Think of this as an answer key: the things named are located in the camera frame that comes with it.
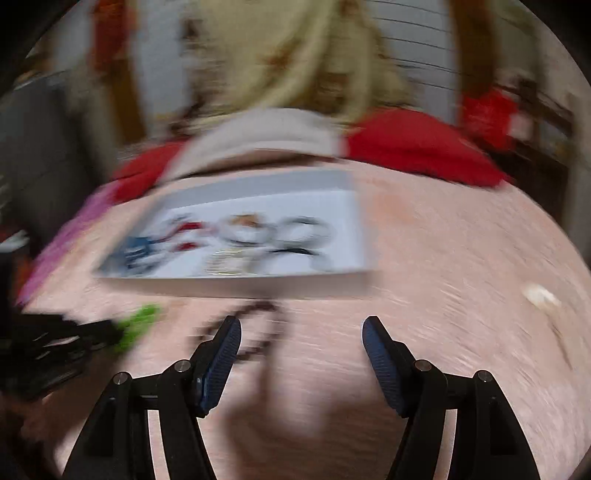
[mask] black device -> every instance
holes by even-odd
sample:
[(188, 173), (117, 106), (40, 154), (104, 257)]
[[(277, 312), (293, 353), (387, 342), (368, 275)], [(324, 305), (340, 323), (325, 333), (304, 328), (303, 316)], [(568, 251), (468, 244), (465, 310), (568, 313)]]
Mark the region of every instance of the black device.
[(110, 320), (79, 325), (60, 314), (23, 314), (10, 302), (12, 257), (0, 255), (0, 392), (34, 401), (81, 374), (123, 332)]
[[(415, 360), (377, 317), (365, 320), (362, 339), (387, 403), (408, 417), (388, 480), (433, 478), (450, 409), (457, 409), (457, 426), (449, 480), (540, 478), (490, 372), (458, 377)], [(147, 411), (158, 410), (170, 479), (214, 480), (195, 417), (204, 418), (219, 402), (240, 341), (240, 320), (228, 316), (212, 340), (162, 374), (116, 374), (82, 429), (63, 479), (154, 480)]]

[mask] pink table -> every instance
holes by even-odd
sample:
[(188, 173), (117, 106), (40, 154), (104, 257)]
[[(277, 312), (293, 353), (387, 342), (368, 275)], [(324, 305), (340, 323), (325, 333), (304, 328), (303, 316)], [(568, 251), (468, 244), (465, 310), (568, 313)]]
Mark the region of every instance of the pink table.
[[(560, 228), (518, 189), (473, 189), (343, 162), (359, 190), (379, 272), (371, 296), (286, 300), (287, 335), (268, 357), (234, 367), (217, 409), (200, 422), (219, 479), (382, 479), (404, 421), (389, 410), (361, 344), (361, 323), (378, 315), (417, 358), (472, 376), (490, 370), (521, 422), (543, 480), (564, 480), (591, 442), (591, 277)], [(260, 174), (242, 172), (225, 175)], [(134, 377), (188, 358), (187, 337), (233, 299), (150, 297), (113, 291), (92, 268), (154, 196), (217, 177), (178, 181), (112, 210), (81, 238), (29, 310), (87, 321), (156, 302), (164, 314), (119, 364), (106, 355), (46, 399), (42, 410), (57, 461), (69, 452), (98, 394), (116, 371)], [(546, 314), (522, 295), (526, 283), (554, 293), (565, 357)], [(246, 338), (261, 324), (246, 323)], [(436, 478), (449, 468), (448, 415)], [(158, 478), (167, 478), (156, 421)]]

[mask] white cloth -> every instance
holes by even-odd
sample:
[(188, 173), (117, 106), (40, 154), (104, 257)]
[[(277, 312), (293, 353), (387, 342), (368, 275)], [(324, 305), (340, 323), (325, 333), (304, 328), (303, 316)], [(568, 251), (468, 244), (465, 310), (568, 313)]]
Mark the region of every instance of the white cloth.
[(302, 154), (338, 158), (344, 152), (343, 138), (323, 115), (291, 108), (253, 109), (189, 141), (158, 183)]

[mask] wall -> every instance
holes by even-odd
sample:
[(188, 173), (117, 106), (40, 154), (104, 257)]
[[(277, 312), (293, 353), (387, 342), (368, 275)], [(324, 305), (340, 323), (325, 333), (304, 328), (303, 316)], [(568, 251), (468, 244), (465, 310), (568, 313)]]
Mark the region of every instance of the wall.
[(591, 264), (591, 86), (564, 45), (540, 22), (540, 50), (547, 93), (574, 111), (577, 161), (570, 173), (565, 230)]
[(458, 62), (447, 0), (369, 0), (391, 55), (414, 80), (419, 106), (456, 123)]
[[(91, 49), (91, 13), (96, 0), (80, 0), (54, 27), (55, 72), (76, 65)], [(137, 0), (137, 31), (131, 43), (144, 121), (158, 135), (172, 114), (189, 102), (183, 73), (180, 15), (185, 0)]]
[[(90, 12), (80, 0), (55, 27), (55, 69), (72, 67), (90, 50)], [(141, 108), (150, 134), (189, 102), (183, 73), (180, 15), (187, 0), (138, 0), (132, 45)], [(419, 106), (456, 123), (457, 60), (446, 0), (368, 0), (391, 54), (415, 82)]]

